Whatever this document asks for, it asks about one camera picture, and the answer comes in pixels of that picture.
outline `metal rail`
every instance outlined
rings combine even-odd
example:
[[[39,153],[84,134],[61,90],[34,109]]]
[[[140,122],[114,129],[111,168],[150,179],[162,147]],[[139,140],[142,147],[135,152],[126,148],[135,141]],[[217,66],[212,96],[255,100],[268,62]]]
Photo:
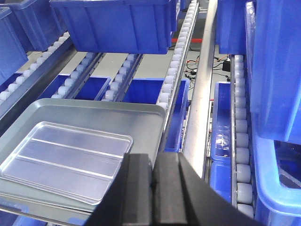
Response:
[[[183,153],[196,173],[204,178],[205,159],[208,139],[208,115],[211,91],[212,66],[215,44],[217,0],[210,0],[204,28],[203,43],[200,52],[198,72],[196,76],[190,116]]]

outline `aluminum rail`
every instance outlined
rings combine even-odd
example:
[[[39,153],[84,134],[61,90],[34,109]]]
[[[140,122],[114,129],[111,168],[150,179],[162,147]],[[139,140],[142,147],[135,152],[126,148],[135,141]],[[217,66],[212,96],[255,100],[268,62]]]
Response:
[[[181,55],[181,58],[180,58],[180,61],[179,61],[179,67],[177,68],[177,72],[176,72],[176,75],[175,75],[175,81],[174,81],[174,84],[173,84],[173,89],[171,91],[170,100],[167,104],[164,128],[163,128],[162,137],[161,137],[161,141],[160,141],[160,145],[159,145],[159,149],[158,149],[159,152],[164,151],[166,141],[167,141],[167,138],[168,138],[171,119],[172,119],[173,114],[174,114],[174,107],[175,107],[175,104],[176,104],[176,100],[178,98],[178,93],[179,93],[179,90],[180,90],[180,84],[181,84],[181,81],[182,81],[182,74],[183,74],[183,71],[184,71],[184,68],[185,68],[185,62],[186,62],[187,54],[188,54],[188,51],[189,51],[189,46],[190,46],[192,34],[193,34],[194,26],[195,26],[196,20],[197,20],[198,3],[196,3],[195,8],[196,9],[195,9],[195,11],[193,13],[193,16],[192,16],[192,23],[191,23],[191,26],[189,28],[187,38],[186,38],[186,41],[185,41],[185,44],[184,44],[184,47],[183,47],[183,52],[182,52],[182,55]],[[178,41],[175,45],[175,49],[177,48],[177,45],[178,45],[179,42],[180,42],[180,40],[178,39]],[[170,63],[169,68],[172,68],[172,63],[173,63],[173,59],[171,59],[171,63]],[[163,85],[162,85],[160,94],[164,92],[163,91]],[[159,105],[159,103],[160,103],[160,96],[158,97],[156,104]]]
[[[190,116],[183,153],[196,173],[204,178],[208,138],[208,116],[211,91],[212,66],[215,45],[217,0],[210,0],[200,52],[198,72],[192,94]]]

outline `blue plastic bin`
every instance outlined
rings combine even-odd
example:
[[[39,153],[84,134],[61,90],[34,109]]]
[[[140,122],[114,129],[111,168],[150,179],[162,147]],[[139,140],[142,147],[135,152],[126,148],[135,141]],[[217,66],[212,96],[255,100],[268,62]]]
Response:
[[[51,0],[78,51],[166,54],[174,0]]]
[[[246,54],[245,4],[247,0],[219,0],[217,38],[220,54]]]
[[[155,104],[162,84],[163,79],[133,79],[123,102]],[[188,80],[182,80],[165,146],[166,152],[178,152],[181,148],[182,126],[186,115],[188,90]]]
[[[210,186],[221,197],[231,202],[231,165],[213,162],[210,169]]]
[[[259,0],[256,9],[251,111],[259,135],[301,144],[301,1]]]
[[[50,98],[58,88],[64,84],[68,75],[58,75],[45,89],[39,99]],[[109,77],[90,77],[75,99],[79,100],[101,100],[110,86]]]
[[[66,30],[59,12],[48,0],[0,0],[0,7],[10,7],[10,21],[27,51],[44,51]]]
[[[214,90],[214,105],[211,134],[211,159],[230,163],[231,153],[230,83],[217,82]]]
[[[301,226],[301,146],[261,138],[258,121],[252,114],[255,219],[269,226]]]
[[[0,7],[0,85],[28,60],[9,21],[10,15],[9,8]]]

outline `blue plastic crate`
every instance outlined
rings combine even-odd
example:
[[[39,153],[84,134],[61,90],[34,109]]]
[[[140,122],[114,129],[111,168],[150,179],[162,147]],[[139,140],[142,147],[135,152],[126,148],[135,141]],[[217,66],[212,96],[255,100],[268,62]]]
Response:
[[[51,0],[78,51],[166,54],[174,0]]]
[[[0,0],[0,7],[10,7],[10,21],[27,51],[44,51],[66,30],[59,12],[48,0]]]
[[[301,226],[301,146],[261,138],[258,121],[252,114],[255,219],[269,226]]]
[[[264,138],[301,144],[301,1],[259,0],[251,111]]]
[[[134,79],[123,98],[123,102],[155,104],[163,84],[163,79]],[[188,80],[182,80],[170,130],[165,146],[167,152],[178,152],[181,147],[182,126],[188,101]]]
[[[58,75],[41,94],[39,99],[50,98],[64,84],[66,78],[67,75]],[[90,77],[75,99],[101,100],[109,88],[110,81],[109,77]]]
[[[0,85],[28,59],[9,21],[11,10],[0,7]]]
[[[245,3],[247,0],[219,0],[217,39],[221,54],[246,54]]]
[[[230,163],[230,83],[218,82],[214,90],[211,159]]]
[[[231,165],[213,162],[210,169],[210,186],[221,197],[231,202]]]

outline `silver metal tray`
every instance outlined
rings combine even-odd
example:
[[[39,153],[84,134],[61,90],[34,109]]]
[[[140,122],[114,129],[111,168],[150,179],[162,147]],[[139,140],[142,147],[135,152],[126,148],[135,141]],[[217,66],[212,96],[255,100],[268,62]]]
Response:
[[[0,175],[96,205],[132,143],[130,136],[43,121],[0,165]]]
[[[0,164],[40,122],[127,134],[133,138],[131,153],[146,153],[154,164],[162,134],[165,111],[156,105],[85,100],[41,99],[32,103],[0,137]],[[42,203],[58,208],[92,212],[95,206],[37,188],[0,179],[0,197]],[[30,214],[43,216],[32,207]]]

